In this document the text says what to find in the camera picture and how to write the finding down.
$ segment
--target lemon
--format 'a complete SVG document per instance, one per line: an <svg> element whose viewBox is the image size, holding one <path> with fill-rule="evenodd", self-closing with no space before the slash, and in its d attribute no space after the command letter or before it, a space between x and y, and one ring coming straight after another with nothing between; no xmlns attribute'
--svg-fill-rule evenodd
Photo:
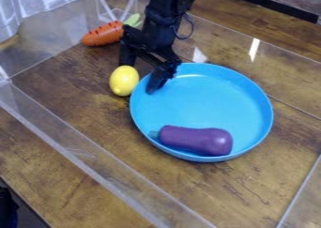
<svg viewBox="0 0 321 228"><path fill-rule="evenodd" d="M129 96L140 82L140 74L132 66L121 66L110 76L110 89L121 97Z"/></svg>

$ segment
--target transparent plastic wall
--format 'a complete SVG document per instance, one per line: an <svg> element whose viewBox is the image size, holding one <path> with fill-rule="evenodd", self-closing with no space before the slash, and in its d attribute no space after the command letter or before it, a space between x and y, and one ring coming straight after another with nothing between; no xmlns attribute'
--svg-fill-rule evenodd
<svg viewBox="0 0 321 228"><path fill-rule="evenodd" d="M14 44L0 46L0 104L58 152L157 227L214 227L214 224L196 210L154 185L123 160L109 152L106 147L79 132L11 81L22 72L79 43L83 35L95 26L113 19L123 21L134 13L141 13L144 19L148 3L149 0L81 0L51 13L31 17L22 26L20 35L15 37ZM289 65L297 64L297 67L321 68L319 62L275 47L263 40L245 36L200 17L192 16L192 18L196 25L193 36L188 40L177 40L174 44L174 50L186 61L217 61L220 65L237 70L243 69L243 72L252 77L267 74L263 67L279 68L279 64L284 65L287 61L291 61ZM184 23L180 33L188 34L190 30L189 23ZM212 33L208 40L200 38L205 33ZM51 46L54 39L59 39L59 42L55 42L55 44L59 43L57 46ZM26 49L33 50L33 55L25 54ZM280 75L271 74L271 76L273 78L268 76L261 79L261 85L268 94L275 94L276 99L283 99L300 109L305 109L305 103L312 97L321 99L317 87L312 90L315 96L304 97L303 95L299 99L300 92L292 92L296 89L292 86L295 77L291 75L287 78L283 77L289 81L281 83ZM311 112L321 116L319 107L315 107Z"/></svg>

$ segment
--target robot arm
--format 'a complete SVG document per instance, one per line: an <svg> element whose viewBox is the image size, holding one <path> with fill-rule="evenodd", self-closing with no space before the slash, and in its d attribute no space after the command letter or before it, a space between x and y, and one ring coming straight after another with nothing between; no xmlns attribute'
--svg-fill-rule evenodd
<svg viewBox="0 0 321 228"><path fill-rule="evenodd" d="M182 18L192 8L194 0L150 0L146 7L146 20L142 30L125 25L121 40L121 65L134 66L140 56L150 62L156 70L150 76L148 93L160 89L173 78L178 65L182 63L172 45Z"/></svg>

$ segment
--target wooden table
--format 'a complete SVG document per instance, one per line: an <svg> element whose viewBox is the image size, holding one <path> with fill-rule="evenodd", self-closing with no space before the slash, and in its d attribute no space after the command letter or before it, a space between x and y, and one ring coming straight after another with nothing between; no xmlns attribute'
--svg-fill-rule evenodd
<svg viewBox="0 0 321 228"><path fill-rule="evenodd" d="M192 13L321 61L321 28L312 23L237 0L196 0ZM119 44L95 49L79 44L12 81L214 225L275 227L320 154L320 66L269 45L261 69L240 65L247 57L225 31L197 35L197 42L213 63L260 83L275 109L265 142L226 162L178 160L146 141L132 122L129 99L107 87ZM141 61L137 67L142 75L152 71ZM2 178L53 227L153 227L4 110L0 131Z"/></svg>

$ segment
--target blue plate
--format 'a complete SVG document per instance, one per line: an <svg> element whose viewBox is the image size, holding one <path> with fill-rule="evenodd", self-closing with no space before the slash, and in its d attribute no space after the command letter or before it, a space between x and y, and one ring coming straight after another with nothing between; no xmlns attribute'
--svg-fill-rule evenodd
<svg viewBox="0 0 321 228"><path fill-rule="evenodd" d="M212 64L185 63L176 78L152 95L146 93L150 75L130 97L130 113L137 127L161 150L180 159L217 162L249 152L267 138L273 108L260 86L243 74ZM226 156L204 156L165 146L150 137L165 125L220 128L233 137Z"/></svg>

